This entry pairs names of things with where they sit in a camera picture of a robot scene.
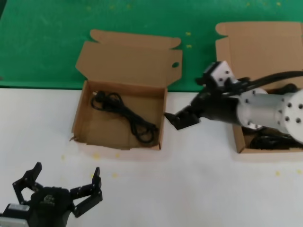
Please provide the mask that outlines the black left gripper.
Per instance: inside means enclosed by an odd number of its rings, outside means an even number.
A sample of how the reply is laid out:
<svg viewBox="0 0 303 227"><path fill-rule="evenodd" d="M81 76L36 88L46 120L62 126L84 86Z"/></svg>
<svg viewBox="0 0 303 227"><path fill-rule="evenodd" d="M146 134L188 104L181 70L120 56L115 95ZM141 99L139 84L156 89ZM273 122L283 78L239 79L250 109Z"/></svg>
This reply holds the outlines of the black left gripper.
<svg viewBox="0 0 303 227"><path fill-rule="evenodd" d="M33 169L27 170L12 184L19 204L29 205L35 211L39 227L65 227L71 210L78 218L103 201L99 167L95 169L91 184L70 191L60 187L43 187L36 182L41 171L42 164L37 162ZM25 188L34 192L28 201L22 195ZM87 198L78 205L72 203L83 197Z"/></svg>

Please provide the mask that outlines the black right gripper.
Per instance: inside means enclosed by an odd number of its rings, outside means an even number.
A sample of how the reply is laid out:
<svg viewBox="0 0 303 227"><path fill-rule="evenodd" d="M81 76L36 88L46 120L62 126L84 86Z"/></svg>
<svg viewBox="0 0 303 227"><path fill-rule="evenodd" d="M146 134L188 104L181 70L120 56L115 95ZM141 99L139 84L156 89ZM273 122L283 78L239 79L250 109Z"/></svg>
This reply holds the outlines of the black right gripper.
<svg viewBox="0 0 303 227"><path fill-rule="evenodd" d="M176 130L181 130L200 123L200 118L238 124L238 99L234 97L216 97L200 92L176 114L164 113L166 119Z"/></svg>

